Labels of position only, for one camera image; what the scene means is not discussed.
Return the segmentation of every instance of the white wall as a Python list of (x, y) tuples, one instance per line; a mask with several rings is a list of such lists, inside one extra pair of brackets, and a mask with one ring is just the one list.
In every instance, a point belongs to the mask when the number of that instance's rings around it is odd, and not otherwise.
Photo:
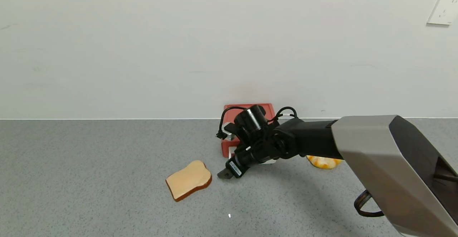
[(0, 118), (458, 116), (436, 0), (0, 0)]

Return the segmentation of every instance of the electrical outlet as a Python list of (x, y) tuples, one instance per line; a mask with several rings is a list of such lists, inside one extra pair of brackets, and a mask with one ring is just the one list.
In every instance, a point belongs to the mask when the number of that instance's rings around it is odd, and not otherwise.
[(458, 15), (458, 0), (437, 0), (428, 23), (450, 25)]

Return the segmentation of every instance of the black cable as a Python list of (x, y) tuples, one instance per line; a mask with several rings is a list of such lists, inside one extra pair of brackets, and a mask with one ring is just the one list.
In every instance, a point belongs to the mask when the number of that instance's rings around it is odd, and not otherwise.
[(284, 110), (291, 110), (291, 111), (293, 111), (293, 115), (292, 115), (292, 116), (293, 116), (294, 118), (297, 118), (296, 110), (295, 110), (294, 108), (292, 108), (291, 106), (285, 106), (285, 107), (281, 108), (280, 110), (278, 110), (276, 116), (275, 116), (274, 118), (268, 120), (268, 122), (278, 120), (278, 118), (280, 118), (281, 116), (283, 116), (283, 115), (281, 114), (281, 112), (283, 112)]
[(449, 182), (458, 183), (458, 177), (452, 175), (434, 174), (433, 177), (440, 180), (448, 180)]
[(223, 120), (224, 120), (224, 115), (226, 114), (227, 111), (232, 110), (232, 109), (241, 109), (241, 110), (246, 110), (245, 107), (241, 106), (230, 106), (226, 109), (224, 109), (223, 114), (221, 115), (221, 121), (219, 121), (219, 131), (218, 134), (216, 134), (217, 137), (221, 136), (223, 134)]

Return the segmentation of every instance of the brown strap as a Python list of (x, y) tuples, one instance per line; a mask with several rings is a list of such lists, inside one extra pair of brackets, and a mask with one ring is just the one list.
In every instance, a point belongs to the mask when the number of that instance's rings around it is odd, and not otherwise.
[(360, 216), (364, 216), (364, 217), (379, 217), (379, 216), (384, 216), (383, 212), (382, 211), (378, 211), (378, 212), (366, 212), (366, 211), (362, 211), (361, 208), (366, 204), (366, 202), (368, 202), (369, 199), (372, 198), (372, 195), (369, 193), (369, 191), (365, 190), (363, 191), (363, 193), (361, 193), (361, 195), (355, 199), (355, 209), (356, 209), (356, 212), (358, 212), (358, 214), (360, 214)]

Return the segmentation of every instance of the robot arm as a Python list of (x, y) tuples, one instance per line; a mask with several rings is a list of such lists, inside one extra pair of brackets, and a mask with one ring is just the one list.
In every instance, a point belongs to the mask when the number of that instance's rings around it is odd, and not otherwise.
[(225, 127), (241, 143), (218, 177), (240, 178), (255, 164), (298, 154), (345, 159), (366, 188), (355, 201), (357, 209), (358, 201), (363, 205), (372, 196), (381, 209), (374, 214), (385, 215), (406, 236), (458, 237), (457, 174), (402, 117), (293, 118), (280, 125), (279, 114), (270, 123), (264, 115), (255, 105)]

